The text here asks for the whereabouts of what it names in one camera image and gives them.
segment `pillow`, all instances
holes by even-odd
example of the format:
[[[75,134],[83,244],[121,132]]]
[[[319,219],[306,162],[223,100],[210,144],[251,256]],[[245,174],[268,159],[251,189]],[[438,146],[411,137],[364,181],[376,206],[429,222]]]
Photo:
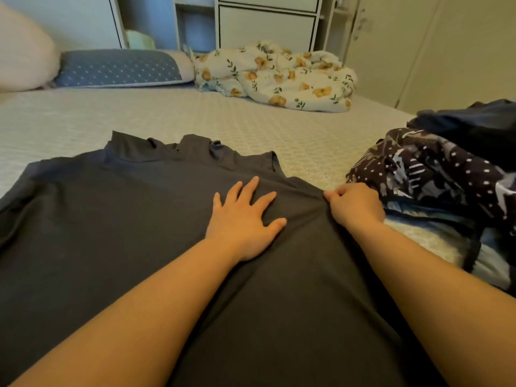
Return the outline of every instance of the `pillow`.
[[[190,58],[180,51],[75,50],[61,55],[54,87],[151,87],[194,79]]]
[[[0,91],[45,85],[59,71],[59,50],[32,20],[0,2]]]

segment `drawer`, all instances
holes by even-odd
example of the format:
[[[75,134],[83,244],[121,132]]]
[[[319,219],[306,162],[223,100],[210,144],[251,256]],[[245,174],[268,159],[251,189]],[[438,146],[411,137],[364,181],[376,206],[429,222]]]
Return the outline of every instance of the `drawer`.
[[[293,11],[316,12],[318,0],[219,0],[253,6],[290,9]]]
[[[270,39],[293,52],[310,51],[314,21],[314,16],[220,5],[220,47],[235,49]]]

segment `textured bed sheet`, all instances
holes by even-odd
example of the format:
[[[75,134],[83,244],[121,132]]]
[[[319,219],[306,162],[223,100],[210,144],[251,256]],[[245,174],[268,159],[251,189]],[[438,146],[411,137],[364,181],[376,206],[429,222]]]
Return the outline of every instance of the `textured bed sheet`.
[[[412,116],[355,96],[346,113],[275,108],[193,87],[0,94],[0,196],[29,162],[103,148],[112,130],[179,142],[220,140],[242,155],[275,151],[287,176],[334,188],[362,154]],[[459,251],[420,228],[391,223],[455,261]]]

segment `dark gray shirt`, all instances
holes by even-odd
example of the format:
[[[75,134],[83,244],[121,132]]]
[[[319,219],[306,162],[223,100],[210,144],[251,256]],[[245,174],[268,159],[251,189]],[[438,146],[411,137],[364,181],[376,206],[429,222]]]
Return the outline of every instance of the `dark gray shirt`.
[[[32,163],[0,200],[0,385],[202,240],[216,191],[261,177],[288,225],[229,274],[173,386],[400,386],[441,379],[318,188],[274,152],[113,132],[105,149]]]

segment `hand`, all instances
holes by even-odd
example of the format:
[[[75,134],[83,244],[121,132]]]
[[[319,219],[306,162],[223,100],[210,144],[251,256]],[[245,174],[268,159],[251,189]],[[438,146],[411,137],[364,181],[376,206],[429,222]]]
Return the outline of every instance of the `hand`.
[[[333,218],[350,232],[385,220],[378,193],[365,183],[345,183],[335,191],[325,191],[324,197],[330,203]]]
[[[215,240],[218,245],[229,247],[235,253],[236,262],[250,260],[259,255],[272,243],[287,224],[287,219],[276,219],[263,226],[263,212],[276,197],[276,192],[262,196],[250,205],[259,179],[255,176],[238,196],[242,182],[233,186],[226,196],[224,206],[220,194],[213,197],[213,213],[206,230],[206,239]]]

